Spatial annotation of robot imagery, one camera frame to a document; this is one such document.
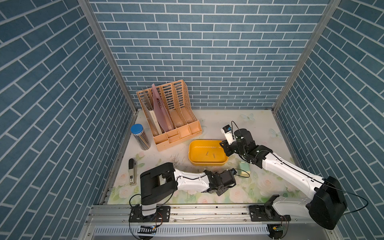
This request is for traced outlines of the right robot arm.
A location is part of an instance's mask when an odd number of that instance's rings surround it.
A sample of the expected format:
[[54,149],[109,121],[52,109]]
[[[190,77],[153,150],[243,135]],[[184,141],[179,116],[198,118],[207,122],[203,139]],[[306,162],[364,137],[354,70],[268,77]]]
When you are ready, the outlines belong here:
[[221,132],[226,139],[220,145],[228,157],[237,154],[245,162],[283,178],[305,194],[302,199],[273,195],[264,204],[265,219],[299,216],[312,219],[327,230],[336,227],[348,206],[337,179],[324,179],[285,161],[266,146],[257,145],[246,129],[233,131],[226,125]]

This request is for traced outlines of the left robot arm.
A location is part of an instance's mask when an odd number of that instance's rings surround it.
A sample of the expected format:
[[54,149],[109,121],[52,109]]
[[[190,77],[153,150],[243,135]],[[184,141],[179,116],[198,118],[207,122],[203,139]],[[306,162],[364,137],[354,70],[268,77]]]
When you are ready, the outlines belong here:
[[165,163],[140,175],[141,204],[131,205],[129,222],[150,223],[156,218],[169,221],[166,216],[170,207],[160,202],[169,201],[176,191],[195,191],[221,196],[236,185],[237,170],[230,169],[221,173],[204,170],[202,173],[188,173],[174,168],[173,163]]

